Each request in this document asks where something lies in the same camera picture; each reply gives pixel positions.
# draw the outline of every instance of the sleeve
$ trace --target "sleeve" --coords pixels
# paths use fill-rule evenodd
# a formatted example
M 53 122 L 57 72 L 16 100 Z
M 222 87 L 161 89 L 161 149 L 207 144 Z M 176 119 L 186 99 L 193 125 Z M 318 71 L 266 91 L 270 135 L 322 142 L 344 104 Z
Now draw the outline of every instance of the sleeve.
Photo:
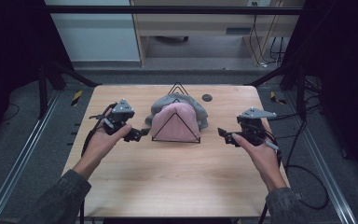
M 298 199 L 289 188 L 276 189 L 266 198 L 271 223 L 308 223 Z
M 19 223 L 76 223 L 80 206 L 91 189 L 81 175 L 69 170 L 32 206 Z

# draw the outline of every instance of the person's right hand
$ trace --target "person's right hand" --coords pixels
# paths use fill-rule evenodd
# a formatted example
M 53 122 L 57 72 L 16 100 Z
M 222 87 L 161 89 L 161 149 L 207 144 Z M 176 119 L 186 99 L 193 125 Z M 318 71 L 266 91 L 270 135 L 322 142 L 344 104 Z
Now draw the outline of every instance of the person's right hand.
M 263 124 L 267 131 L 270 128 Z M 255 168 L 260 173 L 261 178 L 267 186 L 268 192 L 272 192 L 275 189 L 287 187 L 286 182 L 281 175 L 276 150 L 269 147 L 267 144 L 255 147 L 249 143 L 245 138 L 238 134 L 232 134 L 234 140 L 243 147 L 255 164 Z

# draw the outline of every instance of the white wall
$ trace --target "white wall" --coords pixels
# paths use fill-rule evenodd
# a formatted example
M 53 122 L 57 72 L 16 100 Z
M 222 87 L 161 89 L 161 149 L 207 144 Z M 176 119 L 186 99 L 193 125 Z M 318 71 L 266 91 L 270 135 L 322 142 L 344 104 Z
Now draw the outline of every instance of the white wall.
M 45 0 L 47 5 L 128 6 L 129 0 Z M 51 14 L 72 62 L 137 61 L 131 14 Z

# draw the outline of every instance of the pink cloth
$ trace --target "pink cloth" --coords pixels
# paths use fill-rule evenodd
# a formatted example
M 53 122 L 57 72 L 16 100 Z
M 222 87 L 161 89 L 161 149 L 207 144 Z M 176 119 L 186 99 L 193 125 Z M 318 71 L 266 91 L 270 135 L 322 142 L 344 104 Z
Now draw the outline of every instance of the pink cloth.
M 193 142 L 200 138 L 200 128 L 194 108 L 186 103 L 162 107 L 153 117 L 150 130 L 154 140 Z

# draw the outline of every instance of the wooden table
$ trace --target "wooden table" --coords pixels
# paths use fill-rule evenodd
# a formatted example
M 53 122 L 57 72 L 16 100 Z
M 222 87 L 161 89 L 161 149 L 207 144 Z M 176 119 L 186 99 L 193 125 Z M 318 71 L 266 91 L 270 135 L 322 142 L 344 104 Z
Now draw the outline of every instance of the wooden table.
M 64 167 L 71 169 L 96 119 L 125 98 L 134 108 L 135 129 L 148 128 L 150 107 L 172 86 L 99 86 L 95 88 Z M 226 145 L 217 128 L 241 130 L 236 117 L 251 106 L 262 109 L 254 87 L 185 85 L 208 112 L 200 143 L 119 141 L 89 179 L 86 217 L 259 217 L 268 192 L 244 149 Z M 211 102 L 202 100 L 211 94 Z

